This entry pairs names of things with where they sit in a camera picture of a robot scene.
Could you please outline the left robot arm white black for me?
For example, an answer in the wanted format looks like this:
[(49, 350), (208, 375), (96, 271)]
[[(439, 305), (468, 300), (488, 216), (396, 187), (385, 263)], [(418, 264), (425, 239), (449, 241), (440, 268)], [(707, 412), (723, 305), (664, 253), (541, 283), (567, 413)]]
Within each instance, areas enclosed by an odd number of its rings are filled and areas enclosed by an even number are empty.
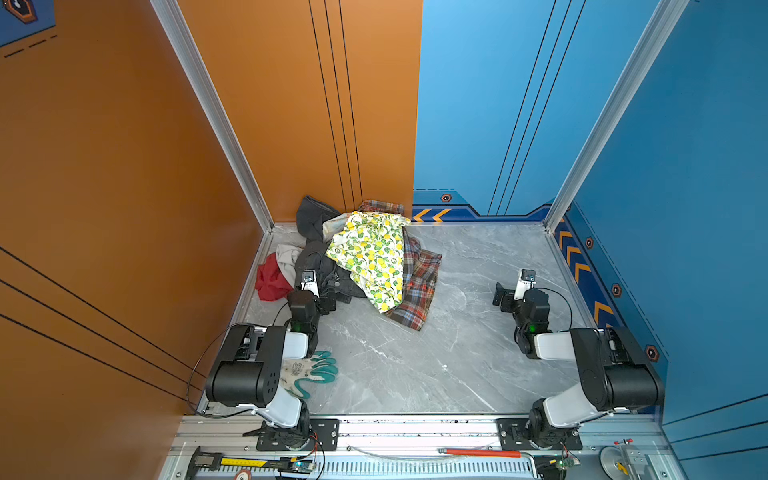
[(287, 296), (290, 318), (268, 327), (229, 328), (206, 380), (208, 401), (253, 414), (262, 425), (246, 432), (259, 451), (337, 449), (339, 421), (313, 420), (306, 383), (331, 383), (339, 370), (329, 351), (317, 348), (319, 320), (350, 297), (304, 285)]

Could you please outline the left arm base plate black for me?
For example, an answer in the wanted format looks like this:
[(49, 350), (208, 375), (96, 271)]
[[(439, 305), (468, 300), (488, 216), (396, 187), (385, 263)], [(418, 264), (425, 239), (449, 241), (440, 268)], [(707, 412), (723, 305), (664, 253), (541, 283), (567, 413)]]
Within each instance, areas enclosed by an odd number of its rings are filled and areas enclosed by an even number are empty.
[(258, 451), (299, 451), (322, 448), (335, 451), (339, 440), (340, 421), (335, 418), (301, 420), (296, 427), (278, 428), (266, 424), (242, 434), (255, 438)]

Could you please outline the plaid flannel cloth red brown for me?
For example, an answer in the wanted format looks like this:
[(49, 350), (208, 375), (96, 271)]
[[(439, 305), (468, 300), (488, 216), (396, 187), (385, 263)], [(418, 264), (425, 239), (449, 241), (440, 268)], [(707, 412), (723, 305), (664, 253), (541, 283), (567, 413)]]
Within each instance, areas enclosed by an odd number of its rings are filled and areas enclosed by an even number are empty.
[(402, 301), (384, 312), (384, 315), (405, 327), (420, 331), (426, 323), (434, 298), (442, 255), (424, 249), (407, 229), (403, 229), (403, 239)]

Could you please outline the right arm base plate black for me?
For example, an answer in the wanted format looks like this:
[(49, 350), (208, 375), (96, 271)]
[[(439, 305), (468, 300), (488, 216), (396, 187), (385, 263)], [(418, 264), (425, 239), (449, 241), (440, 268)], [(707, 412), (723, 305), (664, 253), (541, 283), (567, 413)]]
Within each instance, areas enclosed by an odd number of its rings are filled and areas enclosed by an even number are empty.
[(495, 421), (504, 451), (581, 450), (583, 443), (575, 428), (534, 427), (529, 419), (503, 417)]

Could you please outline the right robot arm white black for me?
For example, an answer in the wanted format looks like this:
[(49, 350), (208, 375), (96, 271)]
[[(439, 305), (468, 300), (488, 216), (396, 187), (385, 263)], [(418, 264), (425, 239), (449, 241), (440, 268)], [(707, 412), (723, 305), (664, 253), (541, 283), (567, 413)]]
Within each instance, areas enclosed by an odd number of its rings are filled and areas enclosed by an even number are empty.
[(579, 381), (535, 401), (524, 422), (504, 424), (499, 434), (525, 448), (575, 448), (579, 428), (619, 410), (642, 410), (664, 401), (664, 386), (626, 328), (549, 328), (549, 296), (532, 281), (514, 289), (498, 283), (492, 304), (512, 315), (514, 341), (532, 360), (572, 361)]

